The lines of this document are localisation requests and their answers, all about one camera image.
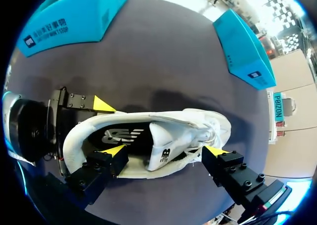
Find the black cable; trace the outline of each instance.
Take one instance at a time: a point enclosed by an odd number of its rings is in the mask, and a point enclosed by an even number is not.
[[[257,219],[253,220],[253,221],[250,221],[244,225],[256,225],[258,224],[259,222],[263,221],[263,220],[266,220],[264,223],[267,222],[267,220],[271,219],[271,218],[274,218],[278,215],[281,215],[281,214],[287,214],[287,215],[292,215],[294,214],[294,212],[292,211],[282,211],[282,212],[276,212],[276,213],[273,213],[273,214],[269,214],[269,215],[266,215],[266,216],[263,216],[263,217],[258,217]]]

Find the new balance logo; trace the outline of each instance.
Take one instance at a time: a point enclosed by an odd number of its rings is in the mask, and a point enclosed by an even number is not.
[[[143,131],[144,129],[134,129],[132,132],[130,132],[129,129],[109,129],[105,132],[102,142],[108,144],[118,144],[122,142],[125,145],[131,145]]]
[[[170,153],[170,149],[164,149],[164,151],[162,152],[162,157],[160,159],[160,162],[167,162],[169,153]]]

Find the blue light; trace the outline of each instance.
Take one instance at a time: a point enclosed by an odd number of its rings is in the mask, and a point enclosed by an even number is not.
[[[291,194],[285,200],[285,202],[279,207],[277,212],[281,211],[294,211],[301,203],[302,199],[306,195],[311,186],[312,180],[295,182],[287,182],[286,185],[292,188]],[[277,221],[274,225],[283,224],[289,218],[288,215],[280,215],[277,217]]]

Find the label sign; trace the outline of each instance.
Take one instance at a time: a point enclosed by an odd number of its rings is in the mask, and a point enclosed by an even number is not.
[[[48,38],[55,37],[60,34],[64,34],[68,32],[68,27],[66,20],[64,18],[57,19],[52,23],[47,23],[46,25],[42,26],[35,30],[31,35],[28,35],[24,40],[25,44],[31,48],[36,45],[35,42],[39,43],[43,40]]]
[[[274,100],[275,121],[276,122],[284,121],[282,94],[274,93],[273,100]]]

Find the black metal bracket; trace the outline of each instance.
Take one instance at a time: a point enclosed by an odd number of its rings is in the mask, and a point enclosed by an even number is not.
[[[203,147],[202,151],[202,163],[216,185],[223,186],[233,201],[246,209],[238,223],[253,215],[264,214],[270,207],[272,208],[272,204],[275,207],[276,204],[280,206],[291,192],[291,188],[284,186],[279,180],[266,186],[265,175],[254,172],[243,162],[243,159],[244,157],[236,151],[218,156],[207,147]]]
[[[86,159],[65,181],[78,200],[93,204],[110,180],[116,178],[128,163],[128,152],[124,146],[115,155],[94,151]]]

